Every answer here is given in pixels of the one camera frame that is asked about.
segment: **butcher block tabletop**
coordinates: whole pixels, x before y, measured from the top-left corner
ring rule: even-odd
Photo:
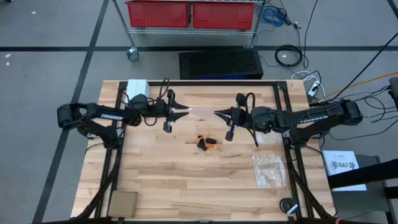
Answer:
[[[115,106],[119,82],[104,81],[98,104]],[[302,81],[286,82],[292,109],[307,109]],[[239,83],[241,85],[238,86],[170,85],[177,103],[197,110],[172,123],[172,133],[163,131],[164,118],[159,118],[154,126],[147,126],[144,122],[138,127],[127,126],[117,189],[138,192],[139,196],[136,216],[126,220],[287,220],[287,214],[279,208],[282,198],[292,197],[286,164],[286,186],[259,189],[252,160],[252,155],[277,154],[285,162],[281,134],[257,134],[259,147],[256,147],[247,130],[237,128],[233,141],[229,142],[224,139],[228,130],[226,123],[209,112],[235,106],[236,94],[249,92],[256,95],[256,106],[276,109],[271,86],[247,86],[244,81]],[[150,86],[151,97],[156,98],[159,89],[159,86]],[[106,126],[111,124],[103,119],[96,119],[96,122]],[[147,122],[151,124],[154,119],[149,118]],[[196,145],[198,135],[216,139],[217,145],[207,151],[199,149]],[[101,139],[95,138],[89,141],[88,146],[98,143]],[[311,139],[308,145],[319,149],[315,139]],[[105,153],[102,145],[87,151],[71,217],[81,213],[98,191]],[[310,190],[323,207],[334,214],[321,155],[303,148],[302,158]],[[300,188],[297,188],[305,217],[305,201]],[[102,217],[106,216],[108,199],[109,189],[104,196]]]

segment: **cable bundle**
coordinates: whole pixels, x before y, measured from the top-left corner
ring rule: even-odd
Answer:
[[[283,9],[266,7],[261,15],[261,21],[272,24],[276,27],[284,25],[285,13]]]

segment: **clear plastic bag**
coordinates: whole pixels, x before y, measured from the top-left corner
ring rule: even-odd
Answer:
[[[257,188],[286,187],[286,171],[280,154],[252,155]]]

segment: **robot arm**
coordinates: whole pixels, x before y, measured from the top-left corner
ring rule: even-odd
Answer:
[[[355,102],[341,100],[339,102],[318,103],[302,111],[278,111],[265,106],[254,107],[249,113],[247,96],[238,93],[237,107],[215,111],[215,114],[226,121],[230,127],[225,139],[232,141],[235,127],[246,128],[258,143],[255,132],[267,134],[271,130],[277,133],[288,133],[292,144],[304,146],[311,136],[327,132],[337,125],[357,125],[362,121],[362,114]],[[305,128],[297,128],[298,124],[313,122]]]
[[[109,119],[121,121],[130,126],[138,126],[142,122],[142,117],[166,118],[163,130],[171,133],[171,122],[188,114],[187,112],[174,113],[173,108],[188,109],[188,107],[175,101],[173,90],[167,91],[167,98],[169,99],[167,103],[161,97],[149,102],[145,95],[137,95],[127,103],[124,109],[101,106],[96,103],[65,104],[57,109],[58,126],[67,130],[77,128],[78,132],[86,137],[87,134],[97,135],[103,140],[105,147],[118,148],[121,143],[116,128],[102,126],[92,119]]]

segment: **black floor stripe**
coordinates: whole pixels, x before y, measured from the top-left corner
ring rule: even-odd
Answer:
[[[276,50],[279,46],[255,46],[257,50]],[[382,46],[307,46],[306,51],[378,51]],[[93,52],[124,52],[129,46],[94,47]],[[242,49],[242,46],[174,46],[174,47],[138,47],[139,52],[173,52],[173,51],[201,51],[201,50],[234,50]],[[0,47],[0,52],[86,52],[90,47]],[[398,46],[387,46],[384,51],[398,51]]]
[[[390,5],[392,11],[394,12],[394,14],[396,15],[396,18],[398,19],[398,9],[396,4],[394,3],[394,0],[387,0],[388,4]]]
[[[88,47],[88,51],[86,53],[85,61],[83,62],[83,66],[80,70],[79,78],[75,87],[75,91],[73,92],[71,103],[76,103],[79,100],[81,90],[83,89],[83,85],[86,79],[88,67],[90,66],[91,58],[93,56],[94,47],[96,45],[98,36],[100,34],[101,26],[104,21],[104,16],[106,9],[108,7],[109,0],[104,0],[102,3],[101,10],[99,12],[99,16],[97,18],[97,22],[95,24],[94,32],[91,37],[90,46]],[[57,148],[55,150],[54,157],[52,159],[49,173],[47,174],[47,179],[44,184],[44,188],[42,191],[42,195],[40,196],[39,204],[37,205],[36,212],[33,218],[32,223],[41,223],[44,217],[45,210],[47,208],[47,204],[50,199],[51,191],[54,186],[55,178],[57,176],[58,168],[61,163],[63,150],[65,149],[65,145],[67,143],[69,131],[62,130],[60,139],[57,144]]]
[[[0,47],[0,52],[86,52],[88,47]]]

